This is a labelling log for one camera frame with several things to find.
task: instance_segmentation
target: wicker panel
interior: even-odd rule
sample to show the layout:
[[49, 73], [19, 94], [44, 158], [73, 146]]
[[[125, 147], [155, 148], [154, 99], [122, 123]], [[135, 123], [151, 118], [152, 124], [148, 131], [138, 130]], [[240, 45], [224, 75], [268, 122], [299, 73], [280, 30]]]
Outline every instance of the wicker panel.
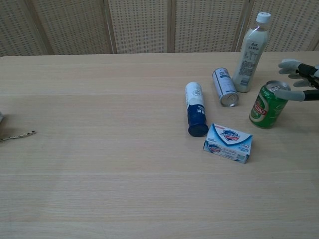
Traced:
[[255, 0], [248, 27], [260, 11], [272, 14], [266, 51], [306, 51], [319, 33], [319, 0]]
[[176, 0], [175, 52], [230, 52], [244, 0]]
[[17, 0], [0, 0], [0, 56], [43, 55]]
[[167, 0], [109, 0], [118, 53], [167, 52]]
[[110, 53], [100, 0], [32, 0], [57, 55]]

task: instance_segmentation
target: thin wire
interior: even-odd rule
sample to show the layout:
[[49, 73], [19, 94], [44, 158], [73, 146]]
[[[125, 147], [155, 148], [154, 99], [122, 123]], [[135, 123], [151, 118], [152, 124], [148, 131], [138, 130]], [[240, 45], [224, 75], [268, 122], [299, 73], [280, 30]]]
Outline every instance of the thin wire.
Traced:
[[21, 135], [3, 138], [3, 139], [0, 139], [0, 143], [2, 143], [3, 141], [9, 140], [9, 139], [25, 138], [25, 137], [28, 137], [28, 136], [33, 135], [33, 134], [35, 134], [35, 133], [36, 133], [36, 132], [35, 132], [34, 130], [32, 130], [31, 132], [24, 133], [24, 134], [21, 134]]

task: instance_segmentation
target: red logo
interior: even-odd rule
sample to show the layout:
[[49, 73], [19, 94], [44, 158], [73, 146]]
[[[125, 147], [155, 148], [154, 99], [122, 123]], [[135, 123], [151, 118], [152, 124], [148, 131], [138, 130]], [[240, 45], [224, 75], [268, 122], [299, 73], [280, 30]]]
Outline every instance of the red logo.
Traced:
[[267, 114], [267, 110], [263, 109], [258, 103], [254, 104], [254, 108], [255, 110], [260, 113], [261, 115], [266, 115]]
[[237, 141], [240, 138], [238, 133], [231, 130], [224, 130], [220, 135], [223, 135], [227, 141]]

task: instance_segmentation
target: bottle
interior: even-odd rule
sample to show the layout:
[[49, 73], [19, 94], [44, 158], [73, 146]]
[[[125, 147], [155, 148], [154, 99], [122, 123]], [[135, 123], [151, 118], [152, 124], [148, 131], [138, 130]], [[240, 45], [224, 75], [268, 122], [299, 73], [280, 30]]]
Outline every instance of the bottle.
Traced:
[[255, 26], [250, 28], [244, 37], [240, 60], [232, 78], [235, 88], [239, 92], [244, 93], [251, 89], [258, 61], [269, 38], [270, 17], [271, 14], [268, 12], [258, 13]]
[[194, 137], [202, 137], [208, 132], [206, 124], [204, 96], [197, 82], [189, 82], [185, 87], [188, 133]]

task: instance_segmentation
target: white plastic bottle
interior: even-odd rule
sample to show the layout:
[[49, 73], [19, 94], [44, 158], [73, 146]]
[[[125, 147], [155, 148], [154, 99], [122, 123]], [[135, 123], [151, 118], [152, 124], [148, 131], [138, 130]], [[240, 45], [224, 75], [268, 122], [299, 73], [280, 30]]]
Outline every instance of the white plastic bottle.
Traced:
[[251, 89], [258, 61], [269, 38], [270, 17], [271, 14], [268, 12], [258, 13], [255, 26], [250, 28], [244, 37], [240, 60], [232, 78], [235, 88], [239, 92], [244, 93]]

